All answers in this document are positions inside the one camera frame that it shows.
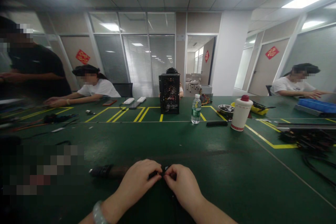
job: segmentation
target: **person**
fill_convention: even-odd
[[[308,76],[319,72],[320,69],[310,63],[295,65],[289,73],[273,82],[271,93],[276,96],[304,96],[311,99],[321,98],[321,95],[332,93],[318,90],[303,81]]]
[[[107,223],[117,223],[124,213],[162,178],[161,175],[157,174],[147,180],[148,175],[154,171],[161,173],[161,165],[153,160],[146,159],[136,162],[126,172],[116,192],[100,204],[102,217],[105,218]],[[181,206],[197,224],[236,223],[222,210],[205,199],[194,174],[188,167],[173,164],[165,172],[163,178],[176,195]],[[80,224],[93,223],[95,223],[95,220],[92,212],[80,222]]]
[[[25,95],[46,99],[71,93],[59,57],[38,45],[12,20],[0,16],[0,37],[9,43],[11,71],[0,73],[0,82],[14,84]]]
[[[182,83],[180,82],[180,98],[182,98],[183,95],[184,95],[183,86],[182,86]]]
[[[82,78],[85,85],[76,93],[63,97],[51,97],[44,104],[50,107],[97,101],[104,96],[121,97],[112,83],[99,72],[100,69],[92,65],[77,66],[72,73]]]

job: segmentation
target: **black t-shirt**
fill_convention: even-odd
[[[71,94],[62,62],[48,48],[37,44],[31,48],[11,48],[8,55],[12,60],[12,68],[19,70],[21,74],[54,73],[64,77],[59,80],[28,80],[20,84],[20,87],[24,88],[28,95],[44,99]]]

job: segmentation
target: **black chair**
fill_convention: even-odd
[[[112,83],[121,97],[133,97],[133,83]]]
[[[268,94],[269,94],[270,96],[272,96],[272,93],[271,93],[271,87],[272,87],[272,85],[266,85]]]

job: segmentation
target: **metal bowl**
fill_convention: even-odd
[[[227,115],[227,116],[230,116],[232,117],[233,116],[233,111],[234,111],[234,107],[232,107],[231,105],[219,105],[218,106],[218,111],[221,113],[221,114],[224,114],[224,115]]]

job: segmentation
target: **white t-shirt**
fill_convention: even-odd
[[[77,91],[77,93],[84,96],[101,94],[109,97],[121,97],[112,83],[106,79],[99,79],[96,85],[84,85],[80,90]]]
[[[281,77],[280,79],[277,79],[275,82],[273,82],[271,93],[272,95],[279,95],[277,92],[281,90],[311,92],[316,90],[316,88],[305,81],[295,83],[291,82],[287,77]]]

